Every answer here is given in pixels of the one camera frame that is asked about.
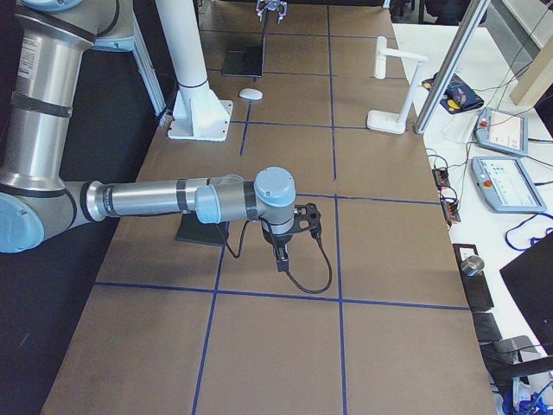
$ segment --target metal pole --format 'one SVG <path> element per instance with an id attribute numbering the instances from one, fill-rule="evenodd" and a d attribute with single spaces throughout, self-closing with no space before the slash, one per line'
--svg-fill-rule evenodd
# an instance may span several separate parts
<path id="1" fill-rule="evenodd" d="M 434 110 L 440 104 L 449 81 L 454 75 L 454 71 L 457 68 L 459 59 L 465 52 L 468 43 L 473 37 L 474 31 L 478 28 L 480 20 L 486 12 L 487 6 L 490 4 L 490 0 L 471 0 L 468 5 L 467 12 L 461 21 L 459 29 L 455 38 L 451 42 L 449 51 L 443 60 L 442 66 L 435 77 L 434 85 L 430 90 L 429 96 L 424 101 L 421 113 L 415 122 L 415 133 L 423 134 L 426 127 L 429 124 Z"/>

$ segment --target label on robot arm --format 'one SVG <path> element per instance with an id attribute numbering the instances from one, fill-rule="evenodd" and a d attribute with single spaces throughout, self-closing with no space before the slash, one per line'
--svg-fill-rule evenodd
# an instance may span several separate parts
<path id="1" fill-rule="evenodd" d="M 21 46 L 21 58 L 17 76 L 33 80 L 36 75 L 36 57 L 38 56 L 41 44 L 36 39 L 23 38 Z"/>

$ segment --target dark wall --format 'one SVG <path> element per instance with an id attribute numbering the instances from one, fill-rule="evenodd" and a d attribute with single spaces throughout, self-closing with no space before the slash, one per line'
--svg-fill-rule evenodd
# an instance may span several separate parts
<path id="1" fill-rule="evenodd" d="M 153 2 L 135 11 L 154 65 L 172 73 Z M 10 115 L 22 30 L 0 2 L 0 128 Z M 166 96 L 174 88 L 160 77 Z M 132 182 L 157 120 L 131 53 L 87 51 L 60 176 Z M 4 139 L 0 144 L 3 157 Z M 63 233 L 18 254 L 0 254 L 0 414 L 38 414 L 48 396 L 117 222 Z"/>

